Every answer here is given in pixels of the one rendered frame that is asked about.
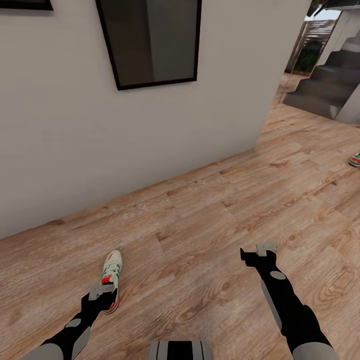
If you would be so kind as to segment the robot trunk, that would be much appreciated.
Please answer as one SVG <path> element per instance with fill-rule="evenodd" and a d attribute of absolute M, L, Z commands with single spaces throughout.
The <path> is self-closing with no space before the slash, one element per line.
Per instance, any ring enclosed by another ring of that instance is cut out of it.
<path fill-rule="evenodd" d="M 208 341 L 153 341 L 146 360 L 214 360 Z"/>

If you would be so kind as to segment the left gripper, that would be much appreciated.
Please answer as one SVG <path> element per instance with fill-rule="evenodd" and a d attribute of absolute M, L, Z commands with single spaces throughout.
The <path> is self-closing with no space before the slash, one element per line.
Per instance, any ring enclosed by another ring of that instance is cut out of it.
<path fill-rule="evenodd" d="M 118 289 L 115 288 L 112 293 L 101 293 L 99 298 L 96 300 L 89 300 L 88 295 L 84 296 L 81 299 L 81 310 L 83 311 L 86 308 L 92 308 L 95 311 L 97 318 L 100 311 L 109 310 L 112 306 L 112 303 L 116 302 L 117 292 Z"/>

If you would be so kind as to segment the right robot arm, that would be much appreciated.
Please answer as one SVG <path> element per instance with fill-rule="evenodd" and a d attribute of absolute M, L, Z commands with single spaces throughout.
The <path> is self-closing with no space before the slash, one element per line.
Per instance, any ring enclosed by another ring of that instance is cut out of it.
<path fill-rule="evenodd" d="M 241 260 L 261 275 L 261 287 L 274 319 L 286 337 L 293 360 L 341 360 L 313 310 L 295 295 L 288 277 L 276 266 L 280 243 L 258 243 L 257 252 L 240 249 Z"/>

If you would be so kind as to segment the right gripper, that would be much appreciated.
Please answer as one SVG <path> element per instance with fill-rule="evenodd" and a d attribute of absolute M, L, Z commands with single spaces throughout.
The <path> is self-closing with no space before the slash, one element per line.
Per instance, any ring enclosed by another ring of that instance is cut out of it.
<path fill-rule="evenodd" d="M 262 263 L 271 263 L 276 266 L 276 255 L 273 250 L 267 250 L 266 254 L 267 256 L 259 256 L 256 252 L 240 249 L 241 260 L 245 261 L 248 267 L 255 267 L 257 270 Z"/>

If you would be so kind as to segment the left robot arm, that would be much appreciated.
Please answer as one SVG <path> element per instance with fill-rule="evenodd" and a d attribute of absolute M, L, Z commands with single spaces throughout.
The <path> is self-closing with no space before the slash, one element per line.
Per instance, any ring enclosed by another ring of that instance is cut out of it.
<path fill-rule="evenodd" d="M 109 310 L 116 302 L 118 289 L 114 284 L 95 285 L 81 299 L 81 312 L 64 329 L 21 360 L 75 360 L 88 344 L 91 326 L 100 311 Z"/>

